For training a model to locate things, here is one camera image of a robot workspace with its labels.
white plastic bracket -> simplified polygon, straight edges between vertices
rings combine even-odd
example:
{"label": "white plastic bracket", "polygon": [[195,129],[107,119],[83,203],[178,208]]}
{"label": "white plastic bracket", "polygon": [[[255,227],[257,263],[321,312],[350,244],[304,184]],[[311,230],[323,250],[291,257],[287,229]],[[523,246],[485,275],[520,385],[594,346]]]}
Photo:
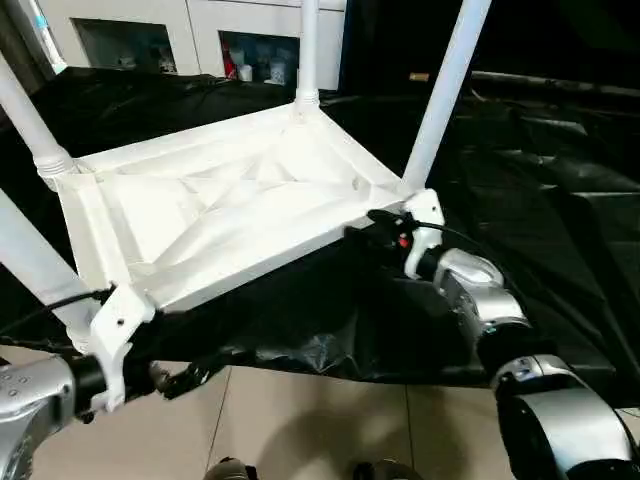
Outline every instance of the white plastic bracket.
{"label": "white plastic bracket", "polygon": [[[419,222],[444,225],[444,216],[438,200],[438,194],[433,189],[422,190],[407,200],[403,210],[411,213]],[[420,276],[416,273],[418,264],[424,253],[429,248],[434,248],[442,243],[442,232],[434,228],[419,227],[413,231],[413,245],[411,252],[404,264],[404,274],[417,280]]]}
{"label": "white plastic bracket", "polygon": [[132,346],[129,339],[142,323],[153,319],[155,310],[146,295],[125,284],[116,288],[91,322],[89,349],[98,359],[107,385],[105,392],[91,400],[94,410],[113,412],[124,403],[122,368]]}

red object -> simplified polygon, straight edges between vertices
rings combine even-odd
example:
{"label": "red object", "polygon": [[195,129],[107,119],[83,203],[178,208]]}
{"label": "red object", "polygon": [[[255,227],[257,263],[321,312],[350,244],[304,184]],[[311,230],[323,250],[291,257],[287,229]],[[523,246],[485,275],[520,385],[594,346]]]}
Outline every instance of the red object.
{"label": "red object", "polygon": [[229,45],[227,42],[221,42],[222,45],[222,60],[224,61],[224,76],[227,78],[238,78],[238,72],[236,66],[231,61],[231,54],[229,53]]}

white plastic stand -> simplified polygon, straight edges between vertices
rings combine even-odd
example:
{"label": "white plastic stand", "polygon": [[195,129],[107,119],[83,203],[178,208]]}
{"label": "white plastic stand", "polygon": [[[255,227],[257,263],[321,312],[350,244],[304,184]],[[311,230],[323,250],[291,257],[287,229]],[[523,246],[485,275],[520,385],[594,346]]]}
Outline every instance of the white plastic stand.
{"label": "white plastic stand", "polygon": [[31,150],[38,173],[49,188],[53,189],[53,177],[73,171],[73,160],[56,142],[2,53],[0,53],[0,104]]}
{"label": "white plastic stand", "polygon": [[462,2],[427,111],[402,177],[413,189],[424,188],[427,181],[490,6],[491,0]]}
{"label": "white plastic stand", "polygon": [[[43,304],[88,291],[84,282],[2,190],[0,226],[0,262]],[[86,351],[89,322],[99,307],[97,301],[88,299],[53,311],[66,325],[69,338],[78,351]]]}
{"label": "white plastic stand", "polygon": [[[156,307],[186,310],[338,240],[346,225],[368,224],[369,209],[399,207],[422,190],[489,4],[464,0],[404,182],[318,107],[318,0],[303,2],[299,88],[289,105],[78,158],[76,170],[4,59],[0,100],[38,171],[55,182],[88,287],[130,284]],[[49,288],[67,285],[58,278],[68,280],[66,295],[82,290],[28,227],[3,237],[3,261],[45,302]],[[37,284],[48,270],[51,279]],[[77,316],[61,320],[75,331],[86,320]]]}

white container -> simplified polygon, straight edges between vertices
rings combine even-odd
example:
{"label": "white container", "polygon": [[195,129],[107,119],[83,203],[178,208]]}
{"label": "white container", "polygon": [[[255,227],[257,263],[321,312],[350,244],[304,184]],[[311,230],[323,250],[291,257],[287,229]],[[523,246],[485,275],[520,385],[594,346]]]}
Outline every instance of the white container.
{"label": "white container", "polygon": [[287,64],[282,59],[271,61],[271,81],[276,85],[287,84]]}
{"label": "white container", "polygon": [[251,65],[242,65],[238,68],[238,78],[243,82],[253,81],[253,68]]}

white tray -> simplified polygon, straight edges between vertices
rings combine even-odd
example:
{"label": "white tray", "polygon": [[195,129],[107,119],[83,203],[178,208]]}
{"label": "white tray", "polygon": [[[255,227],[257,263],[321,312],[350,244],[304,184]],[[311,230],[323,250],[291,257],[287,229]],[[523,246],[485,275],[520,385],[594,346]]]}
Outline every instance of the white tray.
{"label": "white tray", "polygon": [[400,179],[294,104],[77,159],[56,177],[78,273],[186,310],[367,224]]}

